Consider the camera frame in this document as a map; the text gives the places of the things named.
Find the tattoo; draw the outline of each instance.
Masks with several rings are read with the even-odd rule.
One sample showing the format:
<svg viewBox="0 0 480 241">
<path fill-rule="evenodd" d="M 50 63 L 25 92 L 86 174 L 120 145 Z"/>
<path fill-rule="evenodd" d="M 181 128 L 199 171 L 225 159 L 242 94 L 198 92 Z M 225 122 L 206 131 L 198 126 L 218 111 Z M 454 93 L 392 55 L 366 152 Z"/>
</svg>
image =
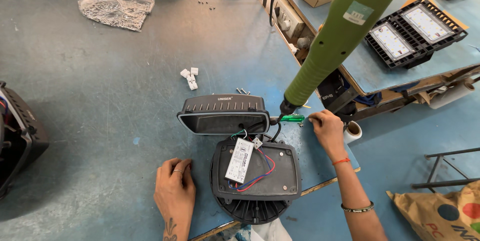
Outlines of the tattoo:
<svg viewBox="0 0 480 241">
<path fill-rule="evenodd" d="M 163 241 L 177 241 L 177 235 L 176 234 L 172 235 L 173 228 L 175 228 L 177 224 L 175 225 L 172 225 L 172 224 L 173 224 L 173 218 L 170 218 L 170 224 L 167 224 L 167 222 L 165 221 L 165 230 L 170 237 L 164 236 Z"/>
</svg>

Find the finger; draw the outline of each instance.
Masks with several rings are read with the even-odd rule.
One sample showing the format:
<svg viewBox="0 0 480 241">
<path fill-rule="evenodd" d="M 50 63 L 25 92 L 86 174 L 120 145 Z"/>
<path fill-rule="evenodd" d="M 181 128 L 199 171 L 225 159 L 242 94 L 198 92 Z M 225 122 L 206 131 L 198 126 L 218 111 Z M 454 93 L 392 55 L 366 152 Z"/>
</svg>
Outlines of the finger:
<svg viewBox="0 0 480 241">
<path fill-rule="evenodd" d="M 160 190 L 160 179 L 162 177 L 162 167 L 156 170 L 155 191 Z"/>
<path fill-rule="evenodd" d="M 180 163 L 180 161 L 182 161 L 180 158 L 173 158 L 165 161 L 162 164 L 162 175 L 167 178 L 172 176 L 173 167 L 177 166 L 177 164 Z"/>
<path fill-rule="evenodd" d="M 308 120 L 311 122 L 311 124 L 313 125 L 313 130 L 314 131 L 318 131 L 319 129 L 322 128 L 322 124 L 321 122 L 318 120 L 318 119 L 315 119 L 315 118 L 308 118 Z"/>
<path fill-rule="evenodd" d="M 326 117 L 327 115 L 323 112 L 314 112 L 310 115 L 308 115 L 308 118 L 315 118 L 315 119 L 318 119 L 320 121 L 323 121 L 323 119 Z"/>
<path fill-rule="evenodd" d="M 183 188 L 186 189 L 187 191 L 195 191 L 195 184 L 194 180 L 192 179 L 192 170 L 190 167 L 185 168 L 185 172 L 183 173 Z"/>
<path fill-rule="evenodd" d="M 321 113 L 325 114 L 325 115 L 330 115 L 330 116 L 335 116 L 335 114 L 333 114 L 331 111 L 329 111 L 328 109 L 324 109 L 321 111 Z"/>
<path fill-rule="evenodd" d="M 180 170 L 181 172 L 179 171 L 176 171 L 176 172 L 173 172 L 172 173 L 172 176 L 176 176 L 175 178 L 178 178 L 179 180 L 182 178 L 182 175 L 183 173 L 185 172 L 185 168 L 188 166 L 188 164 L 190 164 L 192 162 L 192 160 L 190 158 L 187 158 L 187 159 L 184 159 L 182 161 L 180 161 L 180 163 L 178 163 L 176 166 L 175 166 L 175 170 Z"/>
</svg>

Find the green handle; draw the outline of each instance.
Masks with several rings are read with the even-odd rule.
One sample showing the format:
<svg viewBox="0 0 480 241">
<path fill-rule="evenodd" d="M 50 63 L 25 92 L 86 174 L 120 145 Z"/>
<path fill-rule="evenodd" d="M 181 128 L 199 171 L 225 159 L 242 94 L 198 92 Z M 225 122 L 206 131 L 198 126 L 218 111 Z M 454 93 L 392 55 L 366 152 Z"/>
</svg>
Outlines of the green handle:
<svg viewBox="0 0 480 241">
<path fill-rule="evenodd" d="M 303 66 L 285 90 L 285 100 L 297 107 L 304 105 L 315 88 L 357 47 L 391 2 L 333 0 Z"/>
<path fill-rule="evenodd" d="M 305 120 L 305 116 L 303 115 L 285 115 L 280 119 L 281 122 L 303 122 Z"/>
</svg>

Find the round heat sink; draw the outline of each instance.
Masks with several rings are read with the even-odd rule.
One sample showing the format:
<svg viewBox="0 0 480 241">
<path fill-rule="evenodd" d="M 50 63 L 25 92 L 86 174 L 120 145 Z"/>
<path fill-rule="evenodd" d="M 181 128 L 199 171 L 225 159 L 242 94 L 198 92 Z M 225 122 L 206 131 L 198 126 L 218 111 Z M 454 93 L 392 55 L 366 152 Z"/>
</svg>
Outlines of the round heat sink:
<svg viewBox="0 0 480 241">
<path fill-rule="evenodd" d="M 213 159 L 210 163 L 210 188 L 213 193 Z M 241 223 L 259 225 L 277 219 L 290 206 L 290 201 L 248 201 L 232 200 L 230 204 L 225 199 L 215 197 L 216 202 L 232 219 Z"/>
</svg>

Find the bangle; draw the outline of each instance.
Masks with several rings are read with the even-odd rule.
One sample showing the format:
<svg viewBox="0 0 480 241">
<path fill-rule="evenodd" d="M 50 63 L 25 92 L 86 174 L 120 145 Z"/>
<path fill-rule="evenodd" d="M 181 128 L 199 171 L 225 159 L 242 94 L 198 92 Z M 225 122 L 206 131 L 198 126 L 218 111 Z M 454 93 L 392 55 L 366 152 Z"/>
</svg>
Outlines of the bangle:
<svg viewBox="0 0 480 241">
<path fill-rule="evenodd" d="M 348 161 L 350 161 L 350 159 L 349 159 L 349 158 L 345 158 L 345 159 L 339 160 L 339 161 L 337 161 L 337 162 L 333 162 L 332 165 L 335 165 L 335 164 L 338 164 L 338 163 L 342 163 L 342 162 L 348 162 Z"/>
<path fill-rule="evenodd" d="M 360 208 L 360 209 L 346 208 L 346 207 L 343 206 L 343 203 L 340 205 L 340 207 L 342 207 L 343 211 L 353 212 L 353 213 L 363 213 L 363 212 L 367 212 L 367 211 L 370 211 L 371 209 L 373 209 L 374 206 L 375 206 L 375 204 L 374 204 L 373 201 L 370 201 L 370 206 L 369 206 L 369 207 Z"/>
</svg>

